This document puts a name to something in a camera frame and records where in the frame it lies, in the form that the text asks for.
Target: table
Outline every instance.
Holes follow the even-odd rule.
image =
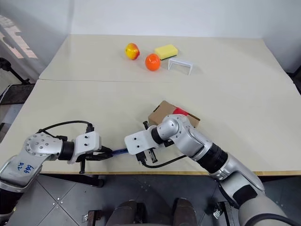
[[[195,64],[188,76],[180,67],[167,71],[165,62],[159,71],[148,72],[142,67],[143,58],[137,62],[124,58],[119,42],[112,46],[110,57],[99,54],[96,64],[95,53],[90,48],[92,44],[86,41],[81,44],[79,40],[108,40],[111,37],[128,42],[130,37],[84,37],[70,36],[41,75],[0,144],[0,164],[20,151],[27,136],[61,121],[89,121],[100,132],[104,146],[123,148],[124,137],[144,129],[142,122],[162,100],[166,100],[199,117],[198,130],[258,175],[301,175],[301,96],[262,40],[175,38],[177,46],[182,42],[189,46],[199,40],[204,49],[209,50],[210,44],[213,50],[199,52],[197,57],[192,49],[187,52],[184,45],[178,47],[181,55]],[[161,39],[135,38],[141,43],[145,43],[144,39],[156,39],[156,42]],[[85,55],[89,51],[90,60]],[[80,63],[86,68],[85,76],[78,67]],[[75,138],[84,130],[83,125],[68,125],[51,132]],[[181,155],[174,146],[155,152],[160,163]],[[42,171],[78,173],[79,164],[48,161]],[[206,174],[189,158],[149,169],[139,165],[135,156],[127,154],[101,162],[87,162],[86,172]]]

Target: orange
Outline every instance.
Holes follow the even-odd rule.
[[[156,71],[160,68],[160,58],[157,54],[149,54],[145,59],[145,65],[150,71]]]

